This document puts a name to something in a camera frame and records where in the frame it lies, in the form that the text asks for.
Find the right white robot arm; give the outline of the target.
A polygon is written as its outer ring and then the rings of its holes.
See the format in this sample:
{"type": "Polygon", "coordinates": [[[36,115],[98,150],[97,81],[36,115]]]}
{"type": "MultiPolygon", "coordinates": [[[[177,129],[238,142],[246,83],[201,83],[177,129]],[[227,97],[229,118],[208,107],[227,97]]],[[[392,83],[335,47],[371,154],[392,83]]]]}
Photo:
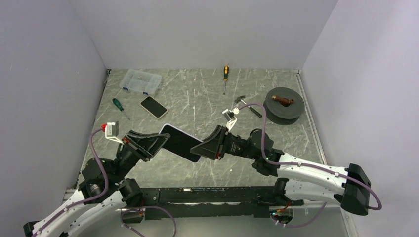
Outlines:
{"type": "Polygon", "coordinates": [[[261,129],[254,129],[248,139],[243,139],[218,125],[190,152],[212,160],[222,159],[225,154],[253,160],[258,173],[277,177],[272,198],[278,205],[298,200],[323,201],[359,216],[366,216],[372,209],[371,182],[361,166],[328,166],[297,158],[274,149],[273,141],[261,129]]]}

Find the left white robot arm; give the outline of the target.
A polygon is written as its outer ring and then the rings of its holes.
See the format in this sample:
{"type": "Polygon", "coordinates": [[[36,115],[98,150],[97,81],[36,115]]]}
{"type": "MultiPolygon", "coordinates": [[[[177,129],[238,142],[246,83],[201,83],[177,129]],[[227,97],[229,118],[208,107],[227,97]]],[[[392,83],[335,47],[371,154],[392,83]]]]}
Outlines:
{"type": "Polygon", "coordinates": [[[68,237],[70,229],[82,226],[81,218],[93,221],[98,208],[111,211],[121,207],[140,207],[147,197],[134,179],[126,175],[141,160],[150,161],[170,138],[168,133],[141,134],[129,131],[122,139],[106,132],[105,128],[94,131],[89,139],[92,160],[82,170],[84,181],[78,189],[50,215],[24,225],[27,237],[68,237]],[[115,159],[100,158],[93,146],[93,137],[103,132],[107,139],[116,141],[115,159]]]}

